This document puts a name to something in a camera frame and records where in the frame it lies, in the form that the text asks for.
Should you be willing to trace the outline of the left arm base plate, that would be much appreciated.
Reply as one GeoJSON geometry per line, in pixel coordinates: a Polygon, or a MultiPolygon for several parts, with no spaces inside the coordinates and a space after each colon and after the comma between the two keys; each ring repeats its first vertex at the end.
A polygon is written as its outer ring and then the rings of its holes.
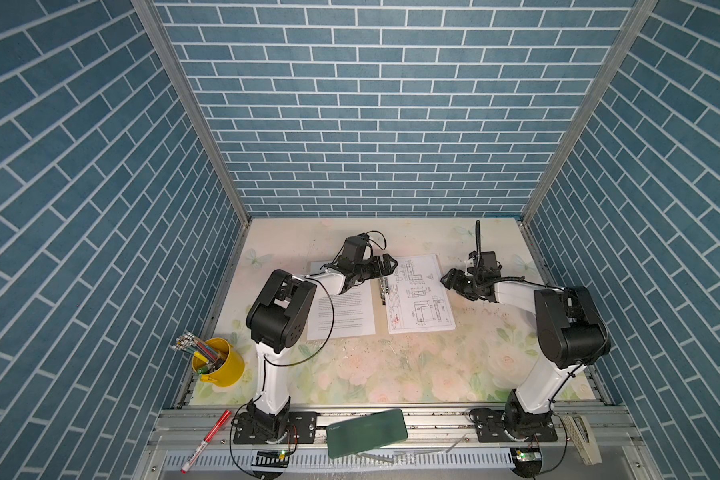
{"type": "Polygon", "coordinates": [[[317,427],[317,413],[289,412],[271,415],[247,411],[236,416],[232,442],[235,445],[313,444],[317,427]]]}

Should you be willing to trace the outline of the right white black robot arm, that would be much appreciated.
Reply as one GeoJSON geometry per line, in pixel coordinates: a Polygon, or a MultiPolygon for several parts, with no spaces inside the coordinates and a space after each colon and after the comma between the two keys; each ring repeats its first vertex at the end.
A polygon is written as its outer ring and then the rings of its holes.
{"type": "Polygon", "coordinates": [[[493,251],[471,252],[464,269],[452,268],[441,284],[470,301],[519,308],[536,321],[540,358],[526,380],[513,389],[504,412],[473,412],[475,423],[493,434],[496,428],[519,441],[556,437],[552,421],[556,397],[568,381],[611,349],[607,327],[589,290],[560,287],[504,276],[493,251]]]}

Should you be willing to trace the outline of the beige paper folder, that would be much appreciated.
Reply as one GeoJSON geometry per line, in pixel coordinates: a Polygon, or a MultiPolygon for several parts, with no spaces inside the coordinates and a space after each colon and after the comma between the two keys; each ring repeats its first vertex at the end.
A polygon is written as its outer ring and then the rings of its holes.
{"type": "Polygon", "coordinates": [[[395,272],[339,296],[321,288],[310,309],[307,339],[449,331],[455,320],[433,254],[403,257],[395,272]]]}

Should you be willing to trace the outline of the yellow pencil cup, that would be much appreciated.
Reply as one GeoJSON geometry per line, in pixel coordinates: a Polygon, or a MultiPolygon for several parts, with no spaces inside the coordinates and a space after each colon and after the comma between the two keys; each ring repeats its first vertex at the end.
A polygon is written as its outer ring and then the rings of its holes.
{"type": "Polygon", "coordinates": [[[197,356],[192,358],[191,368],[199,380],[218,388],[228,388],[243,376],[245,362],[241,355],[223,338],[211,338],[205,344],[219,354],[215,364],[208,364],[197,356]]]}

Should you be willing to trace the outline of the technical drawing sheet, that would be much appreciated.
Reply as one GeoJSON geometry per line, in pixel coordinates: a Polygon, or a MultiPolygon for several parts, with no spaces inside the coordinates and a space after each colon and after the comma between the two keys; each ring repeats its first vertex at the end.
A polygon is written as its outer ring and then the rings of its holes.
{"type": "Polygon", "coordinates": [[[390,334],[452,331],[453,311],[435,254],[404,257],[386,276],[385,307],[390,334]]]}

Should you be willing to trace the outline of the metal folder clip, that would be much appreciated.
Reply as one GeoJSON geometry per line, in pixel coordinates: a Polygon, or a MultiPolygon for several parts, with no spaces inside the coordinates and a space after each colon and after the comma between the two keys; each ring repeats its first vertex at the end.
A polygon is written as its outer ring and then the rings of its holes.
{"type": "Polygon", "coordinates": [[[383,305],[386,305],[388,295],[389,295],[389,281],[388,281],[387,277],[381,277],[379,279],[379,289],[380,289],[381,303],[383,305]]]}

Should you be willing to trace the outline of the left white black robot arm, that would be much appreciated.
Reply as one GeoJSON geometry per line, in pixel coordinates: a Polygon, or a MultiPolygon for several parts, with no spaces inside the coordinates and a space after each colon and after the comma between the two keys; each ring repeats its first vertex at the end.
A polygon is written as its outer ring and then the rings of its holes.
{"type": "Polygon", "coordinates": [[[313,356],[291,363],[279,360],[300,340],[314,301],[327,299],[335,312],[336,298],[395,272],[398,261],[385,252],[384,245],[382,254],[376,254],[377,246],[371,234],[363,232],[346,238],[333,260],[315,274],[299,277],[282,269],[272,271],[246,317],[258,362],[257,393],[247,406],[254,421],[273,430],[287,422],[291,397],[285,370],[313,356]]]}

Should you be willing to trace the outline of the red white marker pen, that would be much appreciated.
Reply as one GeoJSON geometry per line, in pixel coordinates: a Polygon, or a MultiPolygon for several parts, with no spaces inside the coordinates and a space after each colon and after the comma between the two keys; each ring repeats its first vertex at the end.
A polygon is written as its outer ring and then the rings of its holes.
{"type": "Polygon", "coordinates": [[[199,457],[203,454],[206,448],[212,442],[214,436],[225,426],[231,417],[232,412],[225,410],[221,416],[216,420],[214,425],[211,427],[209,432],[204,436],[200,444],[196,447],[193,454],[184,461],[181,466],[180,472],[186,474],[198,461],[199,457]]]}

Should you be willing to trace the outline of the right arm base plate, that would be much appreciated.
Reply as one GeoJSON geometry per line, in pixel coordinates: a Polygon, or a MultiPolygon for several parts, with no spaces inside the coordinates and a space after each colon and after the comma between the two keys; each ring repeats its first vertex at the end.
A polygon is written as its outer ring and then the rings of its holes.
{"type": "Polygon", "coordinates": [[[498,411],[475,408],[469,412],[480,443],[496,442],[556,442],[557,431],[552,413],[529,414],[520,411],[498,411]]]}

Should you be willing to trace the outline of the printed text sheet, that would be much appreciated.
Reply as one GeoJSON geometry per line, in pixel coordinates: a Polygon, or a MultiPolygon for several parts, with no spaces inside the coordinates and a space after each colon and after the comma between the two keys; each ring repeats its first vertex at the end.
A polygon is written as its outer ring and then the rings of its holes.
{"type": "Polygon", "coordinates": [[[332,339],[374,335],[376,328],[371,284],[366,281],[339,294],[343,282],[334,273],[326,276],[323,265],[323,261],[309,264],[309,275],[318,276],[330,296],[325,294],[321,286],[317,286],[307,320],[306,338],[309,341],[324,340],[330,327],[333,327],[332,339]]]}

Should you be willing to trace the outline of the green phone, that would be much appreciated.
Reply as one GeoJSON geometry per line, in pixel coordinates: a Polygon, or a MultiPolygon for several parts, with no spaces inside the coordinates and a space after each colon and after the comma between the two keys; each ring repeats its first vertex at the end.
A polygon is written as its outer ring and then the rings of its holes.
{"type": "Polygon", "coordinates": [[[384,410],[326,427],[330,459],[364,453],[407,439],[408,430],[401,409],[384,410]]]}

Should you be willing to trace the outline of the coloured pencils bundle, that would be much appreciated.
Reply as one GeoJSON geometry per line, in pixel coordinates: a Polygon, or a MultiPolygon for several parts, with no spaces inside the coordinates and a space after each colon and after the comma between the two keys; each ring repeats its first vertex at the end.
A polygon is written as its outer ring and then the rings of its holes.
{"type": "Polygon", "coordinates": [[[214,372],[222,365],[224,360],[220,351],[189,331],[180,334],[170,345],[170,349],[188,354],[193,360],[198,361],[199,365],[192,367],[193,371],[198,375],[214,372]]]}

